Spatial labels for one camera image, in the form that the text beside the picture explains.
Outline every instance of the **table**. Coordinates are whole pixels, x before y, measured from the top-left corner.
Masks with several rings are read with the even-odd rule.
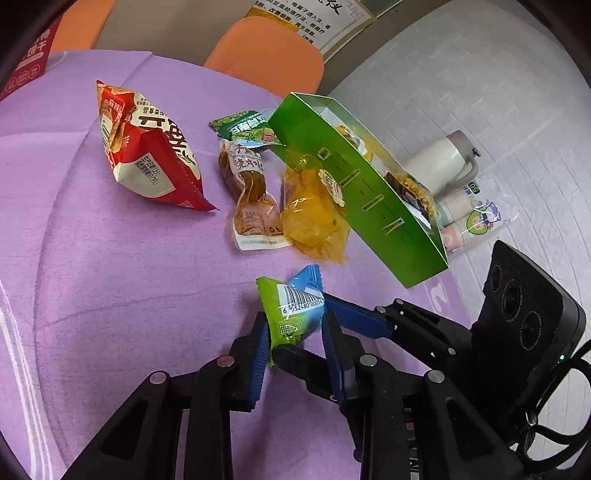
[[[197,370],[228,351],[261,308],[254,280],[287,280],[311,261],[292,248],[243,254],[235,201],[217,167],[211,119],[274,108],[266,90],[148,52],[52,57],[0,103],[0,430],[35,479],[59,478],[152,371]],[[144,199],[118,185],[97,122],[95,80],[143,93],[183,130],[218,212]],[[282,164],[264,155],[278,194]],[[354,233],[325,290],[373,308],[395,297],[468,319],[449,272],[405,290]],[[425,366],[365,342],[397,368]],[[320,335],[306,347],[322,351]],[[232,414],[236,478],[359,478],[347,424],[299,380],[268,370],[251,414]]]

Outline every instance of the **orange chair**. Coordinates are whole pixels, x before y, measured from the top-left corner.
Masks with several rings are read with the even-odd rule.
[[[77,0],[64,13],[51,51],[94,48],[115,0]]]
[[[316,47],[278,21],[256,16],[233,24],[203,66],[281,98],[290,92],[315,93],[324,73]]]

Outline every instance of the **white thermos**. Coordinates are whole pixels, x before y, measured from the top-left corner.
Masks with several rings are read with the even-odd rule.
[[[474,180],[478,174],[475,157],[480,157],[480,152],[464,132],[457,130],[423,148],[404,165],[404,169],[434,197],[441,196]],[[458,178],[466,165],[471,166],[470,170]]]

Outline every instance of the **yellow plastic bag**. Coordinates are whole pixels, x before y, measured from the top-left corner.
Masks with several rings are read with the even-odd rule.
[[[350,231],[343,194],[318,162],[306,158],[296,162],[301,170],[287,167],[285,171],[283,234],[313,258],[343,263]],[[294,165],[293,159],[288,164]]]

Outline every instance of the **snack bag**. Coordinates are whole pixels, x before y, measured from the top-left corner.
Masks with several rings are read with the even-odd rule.
[[[261,277],[256,286],[269,322],[271,350],[284,343],[298,345],[320,328],[324,295],[317,264],[308,265],[287,284]]]
[[[301,160],[304,168],[287,167],[285,171],[283,233],[305,254],[343,263],[351,230],[344,217],[343,193],[330,173],[316,167],[315,161],[308,164],[306,156]]]
[[[347,142],[353,145],[365,160],[367,160],[369,163],[372,162],[374,154],[371,151],[369,144],[366,144],[363,140],[361,140],[346,125],[337,125],[335,130],[340,133]]]
[[[420,214],[415,216],[422,220],[427,227],[430,226],[431,221],[437,220],[437,208],[431,193],[412,175],[402,172],[395,174],[388,172],[386,181],[407,205],[419,211]]]
[[[159,202],[216,210],[180,128],[140,93],[97,80],[100,132],[115,181]]]
[[[261,156],[237,142],[220,140],[219,167],[237,198],[232,232],[240,250],[289,247],[281,230],[280,210],[267,192]]]
[[[281,145],[267,119],[254,110],[212,120],[209,125],[220,137],[246,148],[269,148]]]

